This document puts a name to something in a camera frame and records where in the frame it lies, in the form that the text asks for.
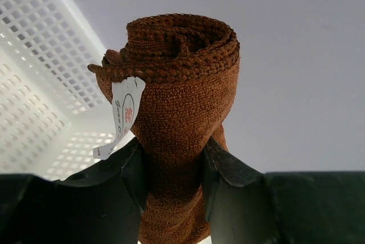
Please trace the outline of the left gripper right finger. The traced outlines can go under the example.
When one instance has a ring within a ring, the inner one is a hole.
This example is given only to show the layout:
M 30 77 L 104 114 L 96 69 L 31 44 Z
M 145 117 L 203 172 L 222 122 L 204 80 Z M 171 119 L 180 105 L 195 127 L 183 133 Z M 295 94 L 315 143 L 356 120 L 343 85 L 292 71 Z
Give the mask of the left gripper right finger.
M 209 139 L 202 192 L 213 243 L 363 243 L 364 173 L 260 173 Z

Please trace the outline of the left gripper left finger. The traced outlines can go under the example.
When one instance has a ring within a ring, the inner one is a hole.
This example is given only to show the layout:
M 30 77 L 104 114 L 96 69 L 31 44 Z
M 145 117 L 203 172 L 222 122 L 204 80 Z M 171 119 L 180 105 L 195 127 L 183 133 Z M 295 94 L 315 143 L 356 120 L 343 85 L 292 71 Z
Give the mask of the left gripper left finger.
M 147 185 L 138 139 L 107 160 L 49 181 L 1 175 L 1 242 L 136 243 Z

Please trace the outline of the brown microfiber towel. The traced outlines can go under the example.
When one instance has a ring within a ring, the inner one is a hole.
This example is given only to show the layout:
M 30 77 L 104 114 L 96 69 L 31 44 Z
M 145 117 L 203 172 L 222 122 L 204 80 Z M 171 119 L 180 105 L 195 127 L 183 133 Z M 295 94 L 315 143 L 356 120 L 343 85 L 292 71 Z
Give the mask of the brown microfiber towel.
M 201 187 L 202 151 L 210 138 L 226 145 L 223 122 L 236 95 L 240 43 L 224 22 L 164 14 L 127 24 L 128 41 L 88 69 L 107 100 L 112 84 L 145 82 L 132 133 L 148 177 L 141 243 L 198 243 L 209 236 Z

